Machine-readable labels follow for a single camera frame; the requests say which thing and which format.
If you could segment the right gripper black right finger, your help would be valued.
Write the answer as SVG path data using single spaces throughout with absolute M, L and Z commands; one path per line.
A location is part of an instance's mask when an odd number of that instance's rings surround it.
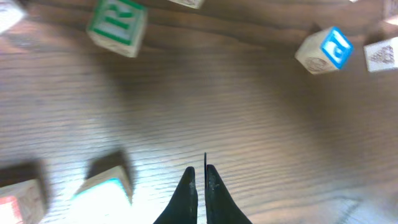
M 221 176 L 212 164 L 205 167 L 205 205 L 207 224 L 252 224 L 247 216 L 235 204 Z

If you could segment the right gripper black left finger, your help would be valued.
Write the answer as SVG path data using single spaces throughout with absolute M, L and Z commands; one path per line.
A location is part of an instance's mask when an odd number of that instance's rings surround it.
M 154 224 L 197 224 L 198 194 L 195 169 L 187 167 L 169 204 Z

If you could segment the blue 2 block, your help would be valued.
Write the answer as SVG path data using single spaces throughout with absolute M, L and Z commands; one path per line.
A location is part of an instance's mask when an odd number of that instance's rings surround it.
M 71 198 L 67 222 L 71 224 L 126 224 L 132 189 L 122 166 L 86 179 Z

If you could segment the red I block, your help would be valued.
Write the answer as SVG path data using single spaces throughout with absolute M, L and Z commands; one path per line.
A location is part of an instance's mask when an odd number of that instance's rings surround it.
M 38 224 L 45 216 L 39 181 L 1 187 L 1 224 Z

